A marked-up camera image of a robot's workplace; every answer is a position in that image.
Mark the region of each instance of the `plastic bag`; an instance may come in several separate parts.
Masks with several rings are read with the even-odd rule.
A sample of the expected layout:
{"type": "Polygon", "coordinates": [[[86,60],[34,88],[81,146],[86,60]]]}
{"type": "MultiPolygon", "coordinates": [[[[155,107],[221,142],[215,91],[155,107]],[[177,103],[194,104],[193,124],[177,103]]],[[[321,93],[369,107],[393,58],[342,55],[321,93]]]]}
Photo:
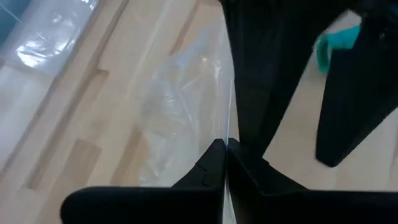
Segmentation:
{"type": "Polygon", "coordinates": [[[57,76],[100,0],[0,0],[1,59],[57,76]]]}
{"type": "Polygon", "coordinates": [[[170,187],[214,139],[227,143],[233,79],[228,34],[220,18],[140,82],[138,121],[149,145],[141,185],[170,187]]]}

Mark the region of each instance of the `transparent plastic wrap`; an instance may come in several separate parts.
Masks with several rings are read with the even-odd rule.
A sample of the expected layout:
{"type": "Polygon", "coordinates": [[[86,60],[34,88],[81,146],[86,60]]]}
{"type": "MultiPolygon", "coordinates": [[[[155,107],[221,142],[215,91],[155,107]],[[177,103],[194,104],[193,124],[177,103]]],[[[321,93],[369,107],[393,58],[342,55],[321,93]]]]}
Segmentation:
{"type": "Polygon", "coordinates": [[[227,142],[233,78],[228,35],[220,18],[192,46],[140,82],[137,120],[149,146],[141,185],[170,187],[214,139],[227,142]]]}
{"type": "Polygon", "coordinates": [[[1,60],[57,76],[100,0],[0,0],[1,60]]]}

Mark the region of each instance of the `teal object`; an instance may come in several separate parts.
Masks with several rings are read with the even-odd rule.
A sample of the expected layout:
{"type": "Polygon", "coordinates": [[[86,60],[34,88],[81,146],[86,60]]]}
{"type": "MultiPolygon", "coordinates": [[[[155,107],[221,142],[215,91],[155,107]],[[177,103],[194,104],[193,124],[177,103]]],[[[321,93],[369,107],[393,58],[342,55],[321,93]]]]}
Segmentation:
{"type": "Polygon", "coordinates": [[[331,53],[335,49],[352,49],[359,35],[361,26],[355,26],[335,34],[324,34],[317,45],[318,68],[329,72],[331,53]]]}

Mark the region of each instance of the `black plastic part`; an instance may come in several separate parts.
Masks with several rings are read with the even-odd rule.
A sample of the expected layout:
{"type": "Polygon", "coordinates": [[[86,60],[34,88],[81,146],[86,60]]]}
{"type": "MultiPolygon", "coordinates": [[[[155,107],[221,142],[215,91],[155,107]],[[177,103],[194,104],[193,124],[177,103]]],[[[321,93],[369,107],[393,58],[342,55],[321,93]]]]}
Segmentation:
{"type": "Polygon", "coordinates": [[[316,152],[328,166],[337,166],[398,106],[396,9],[369,16],[353,49],[333,51],[316,152]]]}
{"type": "Polygon", "coordinates": [[[241,143],[262,156],[312,47],[356,1],[222,0],[234,61],[241,143]]]}
{"type": "Polygon", "coordinates": [[[64,224],[222,223],[226,147],[216,139],[171,188],[91,187],[65,199],[64,224]]]}
{"type": "Polygon", "coordinates": [[[234,139],[228,152],[237,223],[395,223],[398,193],[307,190],[234,139]]]}

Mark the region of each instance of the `wooden floor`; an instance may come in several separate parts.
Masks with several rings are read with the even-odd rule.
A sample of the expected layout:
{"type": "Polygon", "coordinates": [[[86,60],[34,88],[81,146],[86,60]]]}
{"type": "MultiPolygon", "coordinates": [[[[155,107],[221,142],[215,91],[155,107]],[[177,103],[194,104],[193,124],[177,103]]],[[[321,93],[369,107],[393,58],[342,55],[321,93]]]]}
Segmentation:
{"type": "MultiPolygon", "coordinates": [[[[2,64],[0,223],[60,223],[74,190],[139,185],[138,80],[222,16],[212,0],[104,0],[59,77],[2,64]]],[[[398,190],[397,112],[337,168],[314,159],[325,78],[312,57],[264,158],[311,189],[398,190]]],[[[231,114],[238,138],[234,100],[231,114]]]]}

